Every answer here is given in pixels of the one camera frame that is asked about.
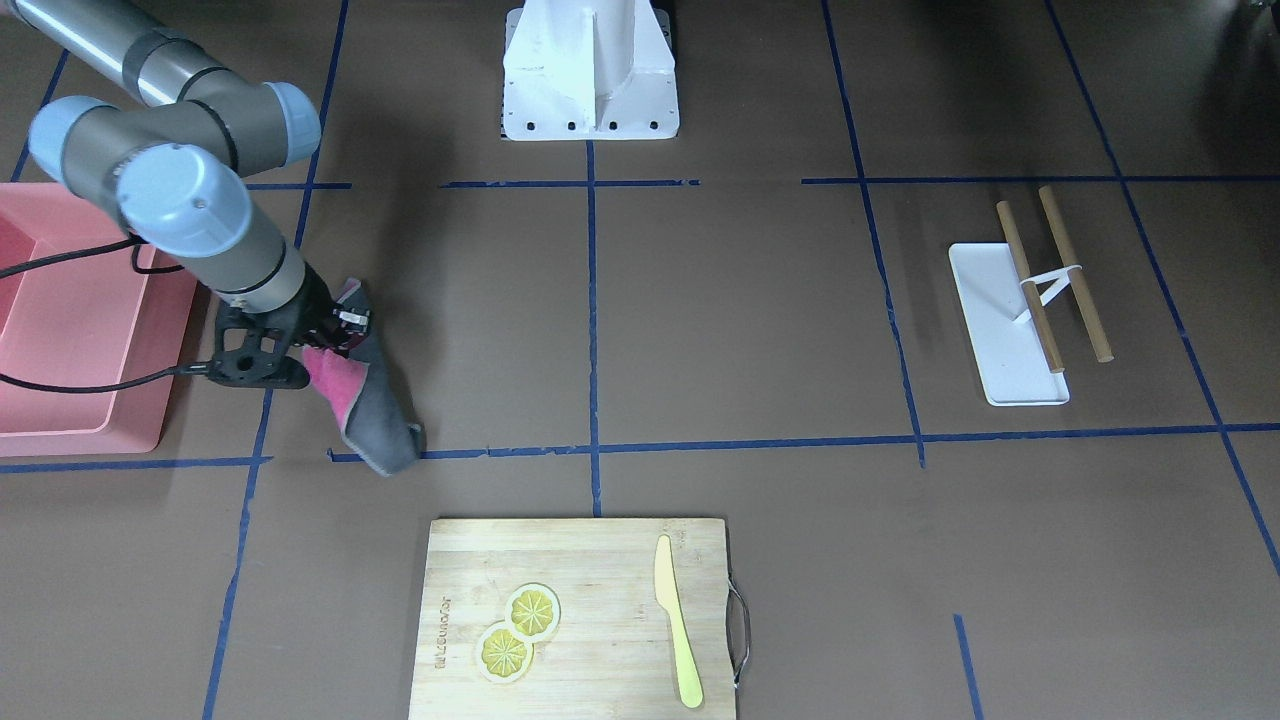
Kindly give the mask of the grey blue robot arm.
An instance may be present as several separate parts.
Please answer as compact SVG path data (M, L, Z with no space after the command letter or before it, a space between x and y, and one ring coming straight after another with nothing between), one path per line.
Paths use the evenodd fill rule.
M289 345L342 352L369 331L255 204L244 179L310 158L323 127L285 82L252 83L182 32L128 1L8 1L5 13L128 92L127 111L60 97L29 127L37 165L58 183L178 260L230 309Z

